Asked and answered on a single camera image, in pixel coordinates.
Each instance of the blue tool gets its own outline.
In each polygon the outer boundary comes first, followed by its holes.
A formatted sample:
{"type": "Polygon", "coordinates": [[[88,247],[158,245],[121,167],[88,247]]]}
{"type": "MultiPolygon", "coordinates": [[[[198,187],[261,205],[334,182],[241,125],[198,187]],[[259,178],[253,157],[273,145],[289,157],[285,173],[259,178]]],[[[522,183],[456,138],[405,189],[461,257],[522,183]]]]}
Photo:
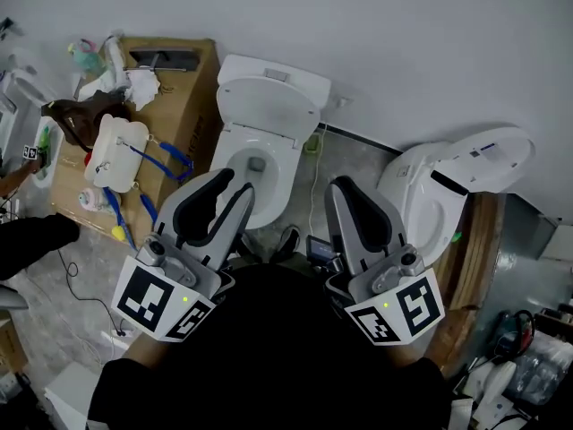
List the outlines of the blue tool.
{"type": "Polygon", "coordinates": [[[130,145],[129,143],[125,143],[124,140],[120,137],[117,138],[117,144],[118,145],[124,145],[126,147],[128,147],[130,150],[136,152],[137,154],[141,155],[143,158],[145,158],[146,160],[152,162],[153,164],[155,164],[158,168],[160,168],[161,170],[163,170],[163,172],[165,172],[165,174],[169,177],[169,178],[173,178],[174,180],[177,180],[178,182],[182,182],[183,180],[185,180],[192,172],[193,172],[193,161],[190,160],[189,158],[187,158],[187,156],[182,153],[180,150],[178,150],[175,146],[173,146],[171,143],[167,143],[167,142],[160,142],[158,140],[155,139],[155,137],[153,137],[153,135],[148,135],[147,140],[149,142],[154,142],[156,143],[160,149],[167,151],[171,156],[173,156],[175,159],[177,159],[179,162],[181,162],[186,168],[187,170],[185,170],[183,172],[183,174],[181,174],[180,176],[176,176],[173,172],[171,172],[171,170],[165,165],[163,164],[161,161],[158,161],[155,158],[152,158],[151,156],[145,154],[143,151],[139,151],[138,149],[134,148],[132,145],[130,145]]]}
{"type": "Polygon", "coordinates": [[[137,250],[137,247],[135,246],[135,243],[133,242],[132,233],[130,233],[129,228],[127,227],[127,224],[125,223],[124,216],[122,215],[122,212],[119,209],[119,202],[117,201],[114,193],[107,187],[103,188],[103,190],[104,190],[104,193],[106,194],[107,201],[109,202],[109,205],[111,205],[112,209],[114,209],[115,215],[117,216],[117,225],[122,227],[122,229],[124,230],[125,237],[127,238],[127,242],[129,242],[129,245],[132,247],[132,249],[137,250]]]}
{"type": "Polygon", "coordinates": [[[140,201],[143,204],[143,207],[145,207],[145,210],[147,211],[147,213],[151,217],[151,221],[152,221],[151,227],[153,228],[153,226],[155,226],[155,222],[158,219],[158,211],[155,210],[155,206],[153,205],[153,202],[151,201],[150,197],[140,190],[140,184],[139,183],[133,182],[132,188],[134,190],[137,190],[140,192],[140,201]]]}

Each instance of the white cloth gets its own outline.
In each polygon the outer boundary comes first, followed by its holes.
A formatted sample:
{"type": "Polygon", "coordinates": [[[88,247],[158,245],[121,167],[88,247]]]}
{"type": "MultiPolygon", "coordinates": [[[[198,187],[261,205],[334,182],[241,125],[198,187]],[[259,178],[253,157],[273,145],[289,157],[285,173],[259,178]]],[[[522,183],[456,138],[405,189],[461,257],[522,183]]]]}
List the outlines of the white cloth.
{"type": "Polygon", "coordinates": [[[97,90],[101,90],[103,92],[110,92],[111,90],[115,89],[115,79],[114,75],[109,71],[106,70],[102,75],[94,80],[93,82],[89,82],[88,84],[82,86],[80,91],[78,92],[78,100],[83,102],[85,99],[89,99],[93,96],[97,90]]]}
{"type": "Polygon", "coordinates": [[[125,92],[125,98],[135,104],[136,111],[140,111],[155,98],[161,83],[151,70],[130,70],[127,77],[131,86],[125,92]]]}

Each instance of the white wall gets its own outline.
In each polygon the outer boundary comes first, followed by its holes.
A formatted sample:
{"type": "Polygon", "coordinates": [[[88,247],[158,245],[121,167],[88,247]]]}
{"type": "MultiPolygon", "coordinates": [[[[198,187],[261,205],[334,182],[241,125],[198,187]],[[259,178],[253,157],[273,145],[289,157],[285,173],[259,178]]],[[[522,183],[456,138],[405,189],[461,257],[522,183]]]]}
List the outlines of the white wall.
{"type": "Polygon", "coordinates": [[[399,148],[523,126],[538,155],[516,191],[573,219],[573,0],[0,0],[0,15],[61,59],[123,29],[302,67],[353,99],[332,124],[399,148]]]}

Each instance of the black cable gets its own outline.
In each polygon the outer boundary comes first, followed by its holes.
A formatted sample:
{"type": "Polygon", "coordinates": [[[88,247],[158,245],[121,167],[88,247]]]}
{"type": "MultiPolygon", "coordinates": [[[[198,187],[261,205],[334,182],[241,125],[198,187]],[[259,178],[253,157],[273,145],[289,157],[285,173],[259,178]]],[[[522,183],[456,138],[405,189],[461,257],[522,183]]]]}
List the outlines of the black cable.
{"type": "Polygon", "coordinates": [[[0,215],[10,215],[11,217],[16,217],[17,219],[20,219],[20,217],[11,211],[7,211],[4,207],[0,207],[0,215]]]}
{"type": "Polygon", "coordinates": [[[490,363],[493,360],[495,360],[495,357],[494,358],[488,358],[487,360],[484,360],[482,363],[472,366],[471,368],[469,368],[467,370],[467,373],[465,375],[472,373],[475,369],[481,368],[483,365],[485,365],[486,363],[490,363]]]}
{"type": "Polygon", "coordinates": [[[527,422],[529,422],[528,419],[525,418],[525,416],[519,414],[514,414],[512,416],[505,416],[500,422],[498,422],[495,426],[492,427],[492,430],[494,428],[497,428],[498,426],[500,426],[501,424],[505,424],[506,422],[509,422],[510,420],[515,420],[515,419],[523,419],[526,420],[527,422]]]}
{"type": "Polygon", "coordinates": [[[4,201],[4,203],[3,203],[2,205],[0,205],[0,209],[2,209],[2,208],[6,205],[6,203],[7,203],[8,201],[10,201],[10,200],[16,195],[16,193],[18,193],[18,189],[19,189],[19,188],[20,188],[20,187],[18,186],[18,188],[16,188],[16,190],[15,190],[12,194],[10,194],[10,195],[8,196],[8,199],[6,199],[6,200],[4,201]]]}
{"type": "Polygon", "coordinates": [[[101,299],[96,298],[96,297],[78,297],[75,293],[73,293],[72,285],[70,285],[70,277],[76,277],[80,273],[80,271],[78,270],[78,265],[75,262],[70,262],[70,264],[68,264],[66,266],[65,261],[64,261],[64,257],[62,256],[62,252],[60,252],[58,250],[57,254],[60,255],[60,260],[62,261],[62,265],[64,266],[64,269],[65,269],[65,282],[68,284],[68,288],[70,289],[70,293],[72,293],[73,297],[76,298],[78,301],[98,301],[99,303],[101,303],[101,305],[103,305],[105,307],[107,315],[109,315],[109,320],[111,320],[111,323],[114,325],[115,332],[117,333],[117,336],[125,336],[125,331],[122,331],[122,329],[121,329],[122,328],[121,323],[119,324],[119,330],[117,329],[117,326],[115,326],[114,319],[111,316],[109,309],[107,309],[106,303],[104,303],[101,299]],[[75,272],[74,273],[72,273],[70,271],[72,266],[75,266],[75,272]]]}

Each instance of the white toilet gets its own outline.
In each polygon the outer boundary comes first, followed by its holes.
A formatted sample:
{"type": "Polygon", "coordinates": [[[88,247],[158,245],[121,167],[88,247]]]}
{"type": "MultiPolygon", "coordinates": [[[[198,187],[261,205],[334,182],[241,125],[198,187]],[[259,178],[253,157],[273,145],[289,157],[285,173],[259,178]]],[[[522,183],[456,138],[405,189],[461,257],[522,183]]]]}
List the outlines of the white toilet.
{"type": "MultiPolygon", "coordinates": [[[[15,47],[8,56],[12,64],[10,75],[12,82],[21,94],[36,108],[42,108],[48,102],[57,99],[71,99],[72,87],[66,87],[65,79],[55,72],[48,63],[36,56],[28,49],[15,47]]],[[[47,188],[52,185],[56,160],[64,140],[64,132],[56,121],[47,116],[41,116],[34,142],[37,146],[44,128],[49,129],[50,160],[51,164],[32,176],[32,182],[38,188],[47,188]]]]}
{"type": "Polygon", "coordinates": [[[245,183],[255,204],[247,228],[261,228],[285,209],[304,143],[321,120],[330,80],[251,57],[229,55],[218,75],[218,108],[225,126],[211,170],[235,177],[218,198],[218,215],[245,183]]]}
{"type": "Polygon", "coordinates": [[[388,164],[378,191],[398,208],[408,242],[430,266],[456,233],[468,193],[508,188],[534,156],[533,142],[514,126],[425,143],[388,164]]]}

